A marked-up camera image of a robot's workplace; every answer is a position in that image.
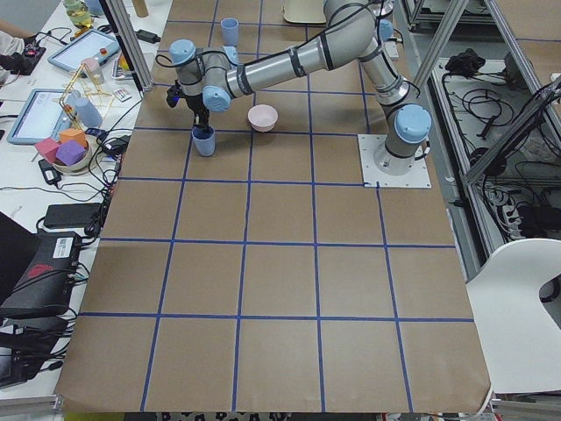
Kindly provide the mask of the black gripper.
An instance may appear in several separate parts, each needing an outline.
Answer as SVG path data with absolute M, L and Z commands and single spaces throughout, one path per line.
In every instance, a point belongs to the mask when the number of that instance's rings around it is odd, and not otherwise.
M 182 94 L 187 106 L 194 113 L 194 128 L 209 129 L 209 110 L 203 102 L 202 93 L 196 95 Z

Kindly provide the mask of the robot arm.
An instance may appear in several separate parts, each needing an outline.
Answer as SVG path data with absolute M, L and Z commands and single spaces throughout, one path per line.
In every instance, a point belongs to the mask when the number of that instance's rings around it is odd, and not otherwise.
M 190 40 L 178 39 L 169 48 L 177 78 L 167 91 L 167 104 L 173 108 L 185 99 L 194 113 L 194 127 L 207 132 L 210 113 L 227 111 L 235 98 L 357 61 L 372 82 L 387 121 L 388 134 L 374 162 L 386 174 L 405 175 L 432 121 L 415 100 L 412 83 L 384 49 L 393 32 L 392 11 L 389 1 L 326 1 L 324 30 L 298 46 L 241 64 L 224 46 L 198 48 Z

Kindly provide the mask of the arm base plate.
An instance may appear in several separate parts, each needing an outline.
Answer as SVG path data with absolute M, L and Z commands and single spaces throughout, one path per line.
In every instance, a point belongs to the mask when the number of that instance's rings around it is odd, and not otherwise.
M 367 188 L 430 189 L 428 165 L 419 146 L 415 155 L 396 158 L 385 148 L 385 134 L 359 134 L 363 184 Z

